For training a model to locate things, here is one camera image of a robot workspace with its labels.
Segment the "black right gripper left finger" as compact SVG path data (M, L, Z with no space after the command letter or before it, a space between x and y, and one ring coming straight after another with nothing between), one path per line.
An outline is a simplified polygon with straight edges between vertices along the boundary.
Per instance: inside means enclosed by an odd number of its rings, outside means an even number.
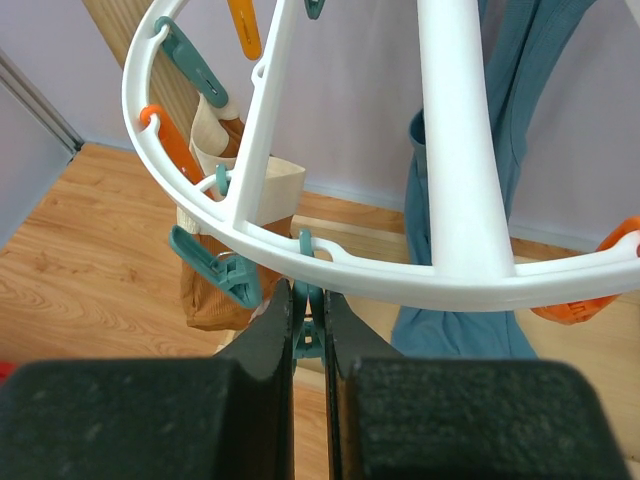
M5 479L290 479L292 299L217 354L41 361L1 389Z

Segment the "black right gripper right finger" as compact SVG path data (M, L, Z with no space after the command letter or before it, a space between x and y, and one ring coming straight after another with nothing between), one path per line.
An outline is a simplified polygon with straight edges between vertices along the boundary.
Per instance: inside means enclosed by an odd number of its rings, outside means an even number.
M334 479L626 479L599 398L539 360L401 355L344 296L324 300Z

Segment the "teal clip gripped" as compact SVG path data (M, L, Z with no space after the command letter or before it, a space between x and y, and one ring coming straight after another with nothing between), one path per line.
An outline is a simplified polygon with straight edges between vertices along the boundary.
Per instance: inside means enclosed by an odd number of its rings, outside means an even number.
M293 363L318 358L325 363L324 290L296 279L292 287Z

